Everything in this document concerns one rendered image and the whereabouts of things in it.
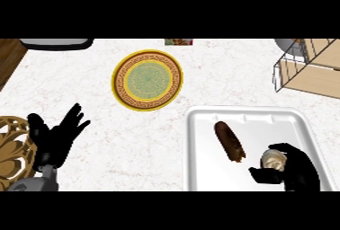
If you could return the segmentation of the yellow patterned round plate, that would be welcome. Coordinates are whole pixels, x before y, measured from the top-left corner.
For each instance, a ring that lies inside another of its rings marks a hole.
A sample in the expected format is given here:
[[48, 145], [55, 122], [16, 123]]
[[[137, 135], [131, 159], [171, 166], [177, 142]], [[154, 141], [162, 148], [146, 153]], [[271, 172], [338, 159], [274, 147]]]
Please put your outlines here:
[[184, 84], [184, 71], [177, 59], [157, 49], [132, 53], [112, 75], [118, 101], [135, 111], [156, 111], [177, 98]]

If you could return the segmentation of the small printed box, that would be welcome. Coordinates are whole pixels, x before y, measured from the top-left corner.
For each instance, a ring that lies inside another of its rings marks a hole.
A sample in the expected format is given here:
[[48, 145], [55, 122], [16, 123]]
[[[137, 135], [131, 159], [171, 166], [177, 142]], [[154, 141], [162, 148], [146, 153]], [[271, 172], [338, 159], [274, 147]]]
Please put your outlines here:
[[166, 46], [191, 46], [194, 39], [165, 39]]

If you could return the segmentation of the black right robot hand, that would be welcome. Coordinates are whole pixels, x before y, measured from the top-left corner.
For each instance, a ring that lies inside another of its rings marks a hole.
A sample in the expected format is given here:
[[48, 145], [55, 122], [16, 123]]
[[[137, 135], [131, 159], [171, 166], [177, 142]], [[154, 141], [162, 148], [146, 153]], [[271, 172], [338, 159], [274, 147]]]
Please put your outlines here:
[[280, 150], [286, 157], [285, 171], [262, 167], [249, 169], [258, 183], [282, 184], [288, 191], [320, 191], [322, 179], [308, 154], [289, 143], [273, 144], [270, 149]]

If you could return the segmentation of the tan wicker basket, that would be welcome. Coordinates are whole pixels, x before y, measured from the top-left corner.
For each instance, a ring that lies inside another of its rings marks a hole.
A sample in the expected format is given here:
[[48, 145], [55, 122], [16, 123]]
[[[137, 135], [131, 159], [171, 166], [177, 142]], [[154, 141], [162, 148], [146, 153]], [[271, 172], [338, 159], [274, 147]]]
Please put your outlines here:
[[16, 116], [0, 116], [0, 191], [35, 176], [33, 160], [38, 146], [30, 138], [30, 124]]

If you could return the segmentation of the white plastic tray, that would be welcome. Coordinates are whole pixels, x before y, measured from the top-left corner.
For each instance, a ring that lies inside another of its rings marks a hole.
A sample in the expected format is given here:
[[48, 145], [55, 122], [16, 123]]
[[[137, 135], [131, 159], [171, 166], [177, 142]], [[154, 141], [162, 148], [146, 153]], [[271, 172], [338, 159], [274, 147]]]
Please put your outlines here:
[[336, 189], [307, 117], [283, 107], [203, 106], [186, 116], [186, 179], [188, 191], [283, 191], [256, 182], [249, 169], [282, 169], [282, 157], [265, 158], [268, 146], [288, 143], [307, 154], [322, 190]]

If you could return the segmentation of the dark grey appliance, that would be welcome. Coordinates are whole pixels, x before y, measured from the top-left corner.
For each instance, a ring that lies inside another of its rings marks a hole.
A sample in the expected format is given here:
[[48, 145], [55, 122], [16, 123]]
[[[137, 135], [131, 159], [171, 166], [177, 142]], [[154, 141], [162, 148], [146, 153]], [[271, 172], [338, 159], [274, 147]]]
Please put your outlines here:
[[21, 39], [20, 42], [27, 49], [66, 51], [88, 49], [94, 39]]

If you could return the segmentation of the white frosted cupcake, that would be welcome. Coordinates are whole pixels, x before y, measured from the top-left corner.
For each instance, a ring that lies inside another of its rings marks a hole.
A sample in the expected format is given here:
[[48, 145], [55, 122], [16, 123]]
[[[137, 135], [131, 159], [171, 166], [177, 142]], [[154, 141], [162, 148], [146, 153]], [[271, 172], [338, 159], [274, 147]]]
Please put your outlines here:
[[283, 172], [286, 163], [288, 163], [288, 156], [280, 150], [270, 149], [264, 153], [261, 158], [261, 164], [264, 168], [273, 168], [280, 172]]

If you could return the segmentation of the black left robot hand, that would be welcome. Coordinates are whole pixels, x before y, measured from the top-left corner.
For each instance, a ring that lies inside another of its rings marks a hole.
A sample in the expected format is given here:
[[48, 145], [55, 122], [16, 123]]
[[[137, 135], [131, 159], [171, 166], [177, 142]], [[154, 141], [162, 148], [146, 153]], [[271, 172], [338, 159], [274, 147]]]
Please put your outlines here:
[[88, 120], [81, 123], [85, 114], [82, 105], [76, 103], [63, 119], [63, 122], [50, 128], [39, 114], [29, 115], [30, 138], [38, 146], [33, 169], [44, 171], [47, 165], [58, 169], [66, 162], [73, 147], [73, 141], [91, 124]]

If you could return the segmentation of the grey round pot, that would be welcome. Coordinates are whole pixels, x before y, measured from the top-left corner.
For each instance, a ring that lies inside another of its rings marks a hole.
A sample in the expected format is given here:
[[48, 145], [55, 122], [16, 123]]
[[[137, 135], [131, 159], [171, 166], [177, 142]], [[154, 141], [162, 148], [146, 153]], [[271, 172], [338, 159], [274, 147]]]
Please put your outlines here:
[[277, 45], [283, 50], [283, 60], [307, 62], [307, 49], [305, 45], [298, 39], [276, 39]]

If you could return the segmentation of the brown wooden cabinet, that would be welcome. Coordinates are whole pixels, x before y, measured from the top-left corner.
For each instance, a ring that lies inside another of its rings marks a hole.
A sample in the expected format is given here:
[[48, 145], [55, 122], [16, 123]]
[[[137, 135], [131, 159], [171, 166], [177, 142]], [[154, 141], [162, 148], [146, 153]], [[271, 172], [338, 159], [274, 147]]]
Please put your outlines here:
[[26, 56], [27, 48], [20, 39], [0, 39], [0, 91]]

